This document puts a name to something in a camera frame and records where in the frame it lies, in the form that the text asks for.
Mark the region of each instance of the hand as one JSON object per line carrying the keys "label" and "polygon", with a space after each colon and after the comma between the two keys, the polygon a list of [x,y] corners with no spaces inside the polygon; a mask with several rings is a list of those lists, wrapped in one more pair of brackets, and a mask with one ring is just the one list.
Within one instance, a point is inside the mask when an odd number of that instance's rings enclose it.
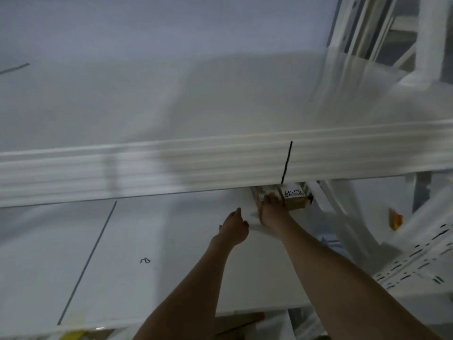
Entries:
{"label": "hand", "polygon": [[261,209],[260,221],[272,230],[292,220],[288,210],[275,195],[265,195]]}
{"label": "hand", "polygon": [[233,249],[235,245],[243,242],[249,235],[249,223],[242,219],[241,208],[230,213],[223,224],[219,227],[219,234],[216,236],[222,244]]}

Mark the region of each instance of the bare arm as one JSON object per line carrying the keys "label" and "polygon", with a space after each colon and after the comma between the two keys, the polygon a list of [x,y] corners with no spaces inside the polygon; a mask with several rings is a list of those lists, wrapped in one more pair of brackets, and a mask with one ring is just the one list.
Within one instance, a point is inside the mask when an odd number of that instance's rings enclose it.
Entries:
{"label": "bare arm", "polygon": [[303,230],[277,199],[265,198],[262,222],[280,236],[333,339],[439,339],[368,274]]}
{"label": "bare arm", "polygon": [[226,260],[248,233],[248,223],[238,208],[227,217],[200,261],[144,322],[134,340],[212,338]]}

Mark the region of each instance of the diagonal line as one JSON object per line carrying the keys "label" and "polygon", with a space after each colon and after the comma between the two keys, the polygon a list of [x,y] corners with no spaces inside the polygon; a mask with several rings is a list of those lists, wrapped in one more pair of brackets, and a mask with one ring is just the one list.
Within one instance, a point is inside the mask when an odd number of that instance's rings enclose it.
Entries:
{"label": "diagonal line", "polygon": [[30,65],[30,63],[25,63],[25,64],[22,64],[22,65],[17,66],[17,67],[13,67],[13,68],[2,70],[2,71],[0,71],[0,75],[6,74],[6,73],[9,73],[9,72],[13,72],[15,70],[19,70],[19,69],[22,69],[22,68],[25,68],[26,66],[29,66],[29,65]]}
{"label": "diagonal line", "polygon": [[285,170],[283,171],[282,182],[280,182],[280,184],[283,184],[283,182],[284,182],[284,180],[285,180],[286,170],[288,169],[289,156],[291,155],[291,148],[292,148],[292,147],[293,147],[293,141],[291,141],[291,143],[290,143],[290,145],[289,145],[288,157],[286,158]]}
{"label": "diagonal line", "polygon": [[109,220],[110,220],[110,217],[112,216],[113,210],[115,210],[115,206],[116,206],[116,201],[113,204],[112,210],[109,213],[109,217],[107,217],[107,220],[105,221],[104,227],[102,227],[101,233],[99,234],[99,237],[97,238],[96,243],[94,244],[93,250],[91,251],[90,256],[88,257],[87,263],[85,264],[85,267],[83,268],[82,273],[80,274],[80,277],[77,280],[76,286],[74,286],[74,290],[72,291],[71,296],[69,297],[69,300],[67,301],[66,306],[64,307],[63,314],[61,314],[60,319],[58,320],[57,326],[61,325],[61,321],[63,321],[64,315],[66,314],[66,311],[67,311],[67,309],[69,307],[69,304],[71,303],[72,298],[74,297],[74,294],[76,293],[76,290],[77,290],[77,288],[78,288],[78,286],[80,284],[80,281],[82,280],[83,274],[87,270],[87,267],[88,267],[88,264],[90,263],[91,257],[93,256],[93,253],[96,250],[96,247],[97,247],[97,245],[99,243],[99,240],[101,239],[102,234],[104,233],[105,227],[107,226],[107,223],[109,223]]}

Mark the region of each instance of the person's left arm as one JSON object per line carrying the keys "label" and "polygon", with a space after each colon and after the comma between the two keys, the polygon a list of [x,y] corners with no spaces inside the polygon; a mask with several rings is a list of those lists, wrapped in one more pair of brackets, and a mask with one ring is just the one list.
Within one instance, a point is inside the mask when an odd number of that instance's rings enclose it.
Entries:
{"label": "person's left arm", "polygon": [[249,233],[241,208],[230,213],[207,251],[173,292],[146,319],[134,340],[210,339],[226,260]]}

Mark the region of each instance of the person's right arm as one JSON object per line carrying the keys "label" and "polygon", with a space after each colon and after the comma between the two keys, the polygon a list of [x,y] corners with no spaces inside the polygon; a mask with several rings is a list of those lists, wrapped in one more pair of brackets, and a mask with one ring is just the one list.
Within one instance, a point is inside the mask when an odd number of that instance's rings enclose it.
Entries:
{"label": "person's right arm", "polygon": [[332,339],[439,339],[368,274],[303,230],[277,199],[266,196],[261,220],[282,240]]}

